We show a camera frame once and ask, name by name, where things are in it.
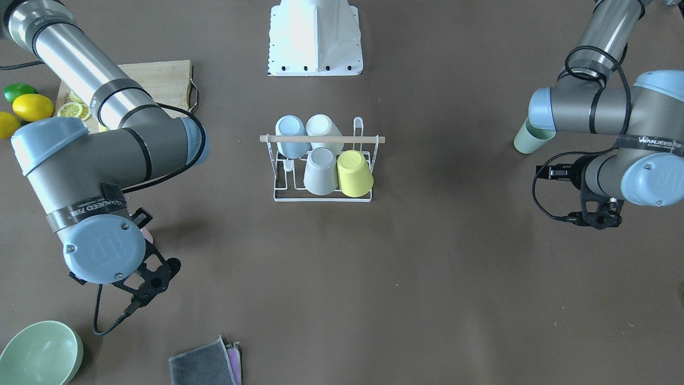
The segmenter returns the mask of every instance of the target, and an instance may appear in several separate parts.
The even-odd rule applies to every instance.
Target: light blue cup
[[[278,119],[276,135],[305,136],[306,128],[302,121],[292,115]],[[298,159],[311,148],[311,143],[278,142],[278,150],[288,159]]]

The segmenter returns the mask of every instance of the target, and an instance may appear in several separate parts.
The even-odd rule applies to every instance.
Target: gray joint housing
[[[551,89],[558,131],[616,135],[623,126],[626,102],[623,89],[604,88],[567,74]]]
[[[126,188],[185,166],[185,125],[157,110],[134,114],[129,129],[82,134],[30,170],[27,178],[45,213],[100,195],[102,183]],[[129,217],[126,209],[112,214]],[[57,235],[64,240],[69,232],[66,227]]]
[[[627,133],[684,142],[684,103],[647,88],[632,90],[633,109]],[[653,154],[645,149],[621,148],[617,154],[603,155],[587,167],[587,185],[596,194],[625,199],[621,189],[623,175],[638,160]]]

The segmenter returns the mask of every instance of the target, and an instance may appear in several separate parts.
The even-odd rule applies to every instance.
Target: wooden dowel
[[[268,141],[271,143],[293,142],[293,143],[375,143],[375,136],[288,136],[288,135],[269,135]],[[259,142],[266,143],[266,135],[259,136]],[[378,138],[379,143],[384,143],[384,136]]]

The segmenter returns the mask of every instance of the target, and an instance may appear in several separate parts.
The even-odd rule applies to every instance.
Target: light blue joint cap
[[[47,118],[18,129],[12,136],[12,147],[26,176],[47,158],[86,134],[88,129],[81,119]]]
[[[68,229],[70,233],[62,250],[64,261],[82,280],[94,284],[123,280],[140,266],[145,256],[145,238],[123,216],[95,215]]]
[[[668,69],[642,73],[634,86],[654,90],[684,102],[684,71]]]
[[[539,88],[532,94],[527,111],[529,122],[538,129],[555,131],[553,111],[551,109],[551,87]]]
[[[202,144],[202,134],[200,133],[199,127],[197,127],[197,124],[195,124],[192,119],[180,118],[180,120],[183,122],[183,125],[185,126],[185,133],[187,134],[187,159],[185,164],[189,164],[190,161],[195,158],[197,151],[200,149],[200,145]],[[204,163],[205,160],[207,160],[207,157],[209,157],[209,135],[207,135],[205,131],[205,149],[202,151],[200,158],[197,159],[195,166]]]
[[[684,199],[684,159],[654,153],[632,164],[622,176],[622,195],[642,206],[668,206]]]

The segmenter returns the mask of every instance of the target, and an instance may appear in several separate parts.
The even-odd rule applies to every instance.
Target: cutting board
[[[189,109],[190,79],[192,78],[192,62],[177,60],[173,62],[153,62],[122,64],[119,66],[131,79],[140,83],[142,88],[152,96],[157,103],[173,105],[174,107]],[[70,88],[64,82],[60,84],[55,103],[55,114],[69,99]],[[183,116],[175,111],[167,111],[175,118]],[[95,116],[85,121],[90,132],[99,132],[98,121]]]

